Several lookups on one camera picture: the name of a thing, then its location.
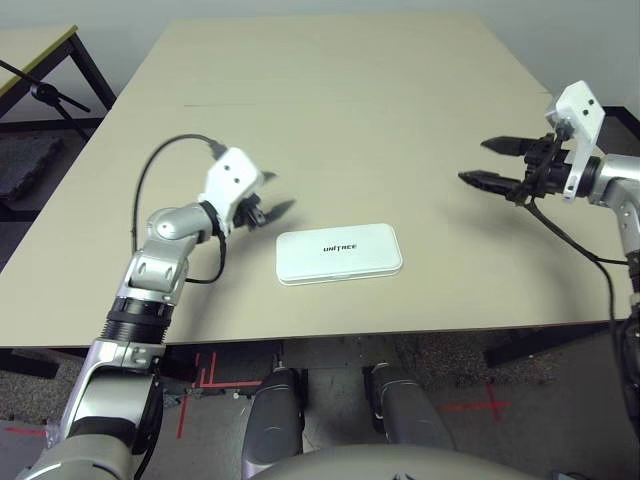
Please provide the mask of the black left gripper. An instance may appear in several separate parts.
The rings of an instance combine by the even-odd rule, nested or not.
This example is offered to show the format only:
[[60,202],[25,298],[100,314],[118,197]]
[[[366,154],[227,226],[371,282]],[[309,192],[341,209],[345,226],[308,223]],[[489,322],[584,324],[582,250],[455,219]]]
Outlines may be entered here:
[[[262,171],[259,177],[259,185],[263,187],[269,181],[274,180],[277,174],[270,171]],[[247,227],[249,230],[262,227],[265,223],[273,223],[282,218],[288,210],[296,203],[295,200],[287,200],[273,206],[264,213],[260,208],[261,199],[259,197],[248,197],[243,199],[237,206],[234,215],[234,227]]]

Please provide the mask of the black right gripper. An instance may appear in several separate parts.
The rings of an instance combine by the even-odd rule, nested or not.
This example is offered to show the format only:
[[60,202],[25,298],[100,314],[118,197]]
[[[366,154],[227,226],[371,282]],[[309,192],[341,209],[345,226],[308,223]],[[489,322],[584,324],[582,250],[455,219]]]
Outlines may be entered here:
[[481,142],[481,145],[500,155],[524,157],[525,175],[519,183],[484,170],[459,172],[458,178],[466,184],[503,197],[509,195],[514,203],[527,203],[529,199],[543,198],[559,193],[570,168],[564,163],[568,155],[562,149],[563,140],[553,133],[539,139],[497,136]]

